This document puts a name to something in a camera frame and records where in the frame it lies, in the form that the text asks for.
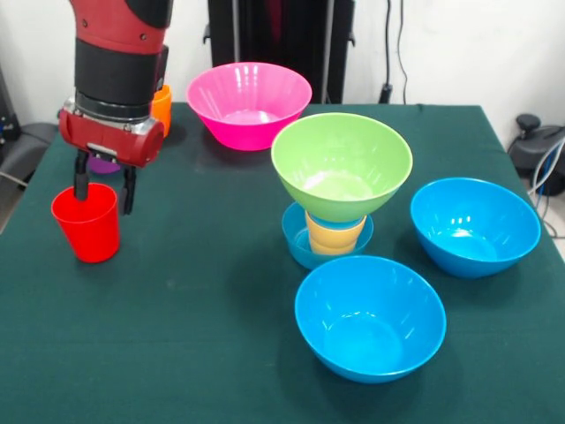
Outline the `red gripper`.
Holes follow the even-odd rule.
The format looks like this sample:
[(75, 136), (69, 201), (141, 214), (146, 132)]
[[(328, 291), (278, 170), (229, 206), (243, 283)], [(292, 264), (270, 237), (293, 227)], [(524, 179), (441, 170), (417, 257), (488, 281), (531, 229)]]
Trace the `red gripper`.
[(158, 156), (164, 125), (153, 117), (138, 123), (99, 119), (81, 111), (74, 98), (69, 97), (59, 114), (59, 130), (63, 139), (78, 149), (73, 179), (73, 195), (78, 201), (85, 201), (88, 196), (88, 152), (131, 165), (124, 168), (121, 192), (121, 214), (130, 215), (136, 186), (134, 166), (144, 168)]

